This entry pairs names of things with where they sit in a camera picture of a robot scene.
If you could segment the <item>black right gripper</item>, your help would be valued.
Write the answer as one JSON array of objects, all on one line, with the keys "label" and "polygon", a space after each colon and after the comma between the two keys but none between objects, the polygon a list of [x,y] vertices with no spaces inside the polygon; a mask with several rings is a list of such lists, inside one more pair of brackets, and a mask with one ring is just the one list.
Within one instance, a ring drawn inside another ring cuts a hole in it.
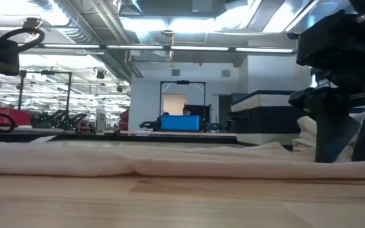
[{"label": "black right gripper", "polygon": [[[338,101],[346,107],[365,105],[365,0],[349,0],[356,13],[344,9],[328,15],[300,33],[296,62],[312,67],[334,88],[294,92],[289,103],[305,109],[309,99]],[[361,124],[348,110],[316,114],[315,162],[333,163]],[[365,117],[355,142],[352,161],[365,161]]]}]

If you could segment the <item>cream towel thin grey plaid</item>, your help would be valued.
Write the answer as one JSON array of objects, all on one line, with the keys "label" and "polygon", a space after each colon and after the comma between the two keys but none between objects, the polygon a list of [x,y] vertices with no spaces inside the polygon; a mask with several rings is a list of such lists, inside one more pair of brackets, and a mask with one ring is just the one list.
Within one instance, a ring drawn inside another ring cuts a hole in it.
[{"label": "cream towel thin grey plaid", "polygon": [[[350,117],[359,122],[360,124],[365,117],[365,111],[361,113],[351,113]],[[298,126],[300,127],[300,138],[308,140],[310,142],[316,142],[316,121],[311,117],[304,116],[297,120]]]}]

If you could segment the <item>navy blue fabric basket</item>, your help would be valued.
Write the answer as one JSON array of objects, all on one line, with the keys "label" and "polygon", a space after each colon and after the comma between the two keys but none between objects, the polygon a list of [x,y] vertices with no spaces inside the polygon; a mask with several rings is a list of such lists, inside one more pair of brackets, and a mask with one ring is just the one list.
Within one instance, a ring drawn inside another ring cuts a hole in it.
[{"label": "navy blue fabric basket", "polygon": [[292,147],[292,141],[300,133],[297,120],[307,113],[289,104],[291,94],[291,91],[278,90],[233,93],[229,119],[237,141],[247,145],[280,143]]}]

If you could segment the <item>plain beige towel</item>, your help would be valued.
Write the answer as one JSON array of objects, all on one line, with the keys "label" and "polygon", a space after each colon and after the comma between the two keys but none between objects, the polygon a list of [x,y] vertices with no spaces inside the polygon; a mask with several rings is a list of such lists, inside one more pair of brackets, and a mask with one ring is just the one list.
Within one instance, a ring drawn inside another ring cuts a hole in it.
[{"label": "plain beige towel", "polygon": [[92,148],[0,142],[0,174],[365,179],[365,161],[315,163],[313,159],[310,153],[291,153],[276,142],[246,148]]}]

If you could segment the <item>ceiling dome fixture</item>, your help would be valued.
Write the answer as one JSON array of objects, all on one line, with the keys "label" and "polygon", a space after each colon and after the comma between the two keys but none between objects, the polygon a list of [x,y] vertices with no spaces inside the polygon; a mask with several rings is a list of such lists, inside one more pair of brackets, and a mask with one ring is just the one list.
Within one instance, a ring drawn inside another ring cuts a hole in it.
[{"label": "ceiling dome fixture", "polygon": [[22,23],[22,27],[24,29],[39,29],[43,24],[43,19],[42,18],[37,18],[37,17],[28,17],[26,18],[23,23]]}]

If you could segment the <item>red box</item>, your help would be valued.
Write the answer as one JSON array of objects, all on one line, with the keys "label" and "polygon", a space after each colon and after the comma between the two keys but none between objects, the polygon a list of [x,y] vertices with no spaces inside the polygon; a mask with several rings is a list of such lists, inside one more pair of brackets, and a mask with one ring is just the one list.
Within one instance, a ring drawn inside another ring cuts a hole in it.
[{"label": "red box", "polygon": [[[10,116],[16,123],[16,126],[20,125],[31,125],[32,114],[18,111],[11,108],[0,108],[0,114],[4,114]],[[0,126],[7,126],[11,125],[10,121],[7,118],[0,116]]]}]

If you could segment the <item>distant black robot arms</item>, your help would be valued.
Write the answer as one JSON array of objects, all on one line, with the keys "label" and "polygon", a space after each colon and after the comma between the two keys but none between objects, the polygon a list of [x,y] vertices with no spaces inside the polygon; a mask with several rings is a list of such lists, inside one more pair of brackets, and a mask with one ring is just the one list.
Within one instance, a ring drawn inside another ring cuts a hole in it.
[{"label": "distant black robot arms", "polygon": [[58,110],[53,114],[42,112],[33,115],[31,118],[31,126],[33,128],[42,129],[62,129],[77,131],[80,121],[87,117],[86,113],[79,113],[74,116],[69,115],[68,110]]}]

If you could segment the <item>long ceiling light bar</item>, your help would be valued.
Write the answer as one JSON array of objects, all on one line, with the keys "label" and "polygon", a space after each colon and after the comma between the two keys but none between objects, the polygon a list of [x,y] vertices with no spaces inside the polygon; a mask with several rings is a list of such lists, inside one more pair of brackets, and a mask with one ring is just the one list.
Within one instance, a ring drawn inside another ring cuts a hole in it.
[{"label": "long ceiling light bar", "polygon": [[294,49],[268,47],[220,47],[220,46],[175,46],[175,45],[104,45],[104,44],[38,44],[41,49],[101,49],[101,50],[135,50],[135,51],[210,51],[226,53],[268,53],[294,54]]}]

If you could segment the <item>red panel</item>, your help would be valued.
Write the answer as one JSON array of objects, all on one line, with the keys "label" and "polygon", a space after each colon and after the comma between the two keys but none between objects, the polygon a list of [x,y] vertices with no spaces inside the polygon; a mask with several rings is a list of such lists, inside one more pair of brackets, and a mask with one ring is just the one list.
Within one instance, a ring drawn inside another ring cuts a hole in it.
[{"label": "red panel", "polygon": [[129,123],[129,110],[125,110],[119,115],[118,126],[121,131],[128,130],[128,123]]}]

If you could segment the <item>blue plastic bin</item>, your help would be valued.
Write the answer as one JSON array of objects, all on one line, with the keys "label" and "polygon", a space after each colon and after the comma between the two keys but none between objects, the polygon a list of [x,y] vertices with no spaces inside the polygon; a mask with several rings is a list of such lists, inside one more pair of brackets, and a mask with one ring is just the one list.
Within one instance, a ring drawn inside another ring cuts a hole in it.
[{"label": "blue plastic bin", "polygon": [[163,130],[200,130],[200,116],[198,115],[164,115],[161,117]]}]

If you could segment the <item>black gantry frame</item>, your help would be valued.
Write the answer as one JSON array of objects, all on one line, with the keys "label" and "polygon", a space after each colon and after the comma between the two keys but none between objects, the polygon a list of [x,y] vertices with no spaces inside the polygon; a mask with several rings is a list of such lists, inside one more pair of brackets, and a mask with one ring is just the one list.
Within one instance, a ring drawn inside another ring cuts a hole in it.
[{"label": "black gantry frame", "polygon": [[66,110],[69,111],[70,105],[70,90],[72,86],[72,79],[73,73],[66,72],[66,71],[55,71],[55,70],[41,70],[41,71],[28,71],[28,70],[20,70],[18,76],[20,77],[20,84],[19,84],[19,96],[18,96],[18,106],[17,110],[20,111],[22,109],[22,96],[23,96],[23,85],[24,85],[24,78],[27,76],[28,73],[39,73],[41,75],[56,75],[56,74],[66,74],[68,75],[68,82],[67,85],[67,103],[66,103]]},{"label": "black gantry frame", "polygon": [[202,84],[203,85],[203,114],[202,114],[202,122],[207,122],[207,115],[206,115],[206,91],[207,91],[207,83],[206,82],[199,82],[199,81],[189,81],[189,80],[177,80],[177,81],[160,81],[160,90],[159,90],[159,116],[161,113],[161,105],[162,105],[162,93],[163,93],[163,84],[179,84],[179,85],[190,85],[190,84]]}]

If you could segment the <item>silver ventilation duct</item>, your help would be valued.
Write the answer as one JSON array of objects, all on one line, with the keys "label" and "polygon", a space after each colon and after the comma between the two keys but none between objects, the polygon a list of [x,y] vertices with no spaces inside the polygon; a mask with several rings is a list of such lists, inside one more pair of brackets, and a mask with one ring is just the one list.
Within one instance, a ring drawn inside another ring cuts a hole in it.
[{"label": "silver ventilation duct", "polygon": [[254,32],[302,32],[339,10],[354,13],[349,0],[249,0],[255,13],[246,26]]}]

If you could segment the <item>black aluminium table frame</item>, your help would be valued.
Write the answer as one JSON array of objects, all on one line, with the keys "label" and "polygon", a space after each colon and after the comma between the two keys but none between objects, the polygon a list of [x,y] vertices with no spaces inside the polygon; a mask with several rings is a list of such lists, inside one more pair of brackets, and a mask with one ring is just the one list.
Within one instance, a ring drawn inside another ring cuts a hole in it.
[{"label": "black aluminium table frame", "polygon": [[9,133],[0,134],[0,142],[28,143],[42,137],[52,136],[52,141],[120,141],[146,143],[205,143],[205,144],[236,144],[234,136],[120,136],[115,134],[53,134],[53,133]]}]

